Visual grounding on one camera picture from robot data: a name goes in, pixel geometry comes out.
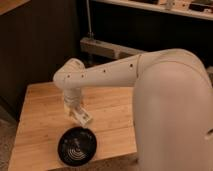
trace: white shelf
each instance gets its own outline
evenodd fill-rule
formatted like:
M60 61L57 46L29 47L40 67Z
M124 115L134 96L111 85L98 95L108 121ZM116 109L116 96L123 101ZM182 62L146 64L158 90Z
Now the white shelf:
M137 9L143 9L143 10L149 10L149 11L181 15L181 16L192 17L192 18L199 18L204 20L211 20L211 21L213 20L213 14L210 14L210 13L196 12L192 10L179 10L179 9L167 10L165 9L165 5L153 5L153 4L134 2L134 1L128 1L128 0L93 0L93 1L125 6L130 8L137 8Z

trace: floor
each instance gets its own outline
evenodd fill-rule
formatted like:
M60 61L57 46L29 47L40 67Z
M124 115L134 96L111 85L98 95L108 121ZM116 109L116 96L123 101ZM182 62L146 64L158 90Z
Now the floor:
M17 126L0 119L0 171L8 170L11 150ZM54 171L139 171L136 154L93 162L79 168L65 168Z

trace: black plate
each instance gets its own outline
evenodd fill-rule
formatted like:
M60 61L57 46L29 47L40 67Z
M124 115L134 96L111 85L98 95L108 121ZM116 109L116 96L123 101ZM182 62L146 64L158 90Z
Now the black plate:
M61 137L58 154L65 164L76 167L89 162L96 148L97 140L93 132L82 127L75 127Z

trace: wooden table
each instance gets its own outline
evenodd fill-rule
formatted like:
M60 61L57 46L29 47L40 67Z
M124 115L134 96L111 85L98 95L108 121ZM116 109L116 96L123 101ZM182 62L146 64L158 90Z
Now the wooden table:
M98 141L92 161L136 152L132 88L84 88L84 108L94 120ZM62 92L53 83L30 85L21 113L9 171L44 171L67 167L58 158L60 137L75 126L64 114Z

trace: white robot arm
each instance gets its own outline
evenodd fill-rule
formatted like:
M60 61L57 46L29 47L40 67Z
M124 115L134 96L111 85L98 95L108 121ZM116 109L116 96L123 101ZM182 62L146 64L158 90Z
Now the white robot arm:
M66 106L81 87L134 86L133 117L141 171L213 170L213 94L200 60L171 49L85 69L69 60L54 75Z

